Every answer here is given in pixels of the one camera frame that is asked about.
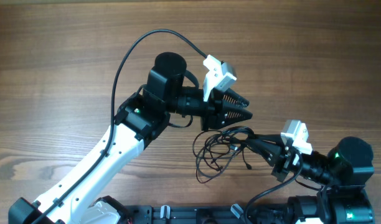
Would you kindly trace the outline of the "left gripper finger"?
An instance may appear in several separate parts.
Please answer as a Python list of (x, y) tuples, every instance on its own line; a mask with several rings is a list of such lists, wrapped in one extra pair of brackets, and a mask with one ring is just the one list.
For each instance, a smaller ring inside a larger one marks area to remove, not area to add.
[(220, 127), (226, 127), (241, 121), (251, 119), (253, 114), (238, 105), (226, 100), (222, 101), (222, 110), (220, 112)]
[(246, 108), (250, 102), (229, 88), (222, 97), (222, 108)]

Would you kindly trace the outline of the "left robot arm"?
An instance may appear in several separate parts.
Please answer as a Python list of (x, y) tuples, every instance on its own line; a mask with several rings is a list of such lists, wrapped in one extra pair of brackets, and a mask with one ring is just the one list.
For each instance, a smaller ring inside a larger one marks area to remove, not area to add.
[(200, 85), (182, 56), (159, 54), (146, 84), (119, 106), (98, 144), (34, 202), (18, 199), (8, 211), (9, 223), (133, 223), (129, 210), (100, 192), (171, 125), (173, 113), (199, 117), (204, 131), (252, 117), (249, 102), (232, 90), (233, 67), (212, 56), (204, 65), (208, 73)]

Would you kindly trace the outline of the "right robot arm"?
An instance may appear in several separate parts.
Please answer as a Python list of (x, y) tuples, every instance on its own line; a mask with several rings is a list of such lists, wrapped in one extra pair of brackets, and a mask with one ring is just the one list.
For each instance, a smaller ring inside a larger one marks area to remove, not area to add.
[[(302, 154), (294, 140), (281, 140), (276, 134), (247, 137), (245, 142), (272, 166), (271, 174), (280, 182), (247, 203), (242, 214), (245, 223), (374, 223), (364, 190), (374, 174), (374, 155), (364, 140), (343, 138), (327, 155)], [(321, 186), (315, 196), (289, 197), (284, 204), (254, 204), (299, 176)]]

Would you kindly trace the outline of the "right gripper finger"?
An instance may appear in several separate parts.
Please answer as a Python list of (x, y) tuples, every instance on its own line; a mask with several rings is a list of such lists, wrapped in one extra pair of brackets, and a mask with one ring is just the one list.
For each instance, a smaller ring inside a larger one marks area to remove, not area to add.
[(245, 139), (242, 141), (242, 144), (255, 154), (259, 154), (271, 167), (274, 167), (279, 161), (283, 150), (282, 143), (261, 139)]
[(252, 137), (248, 137), (248, 141), (254, 140), (267, 141), (278, 146), (285, 146), (280, 134), (254, 134)]

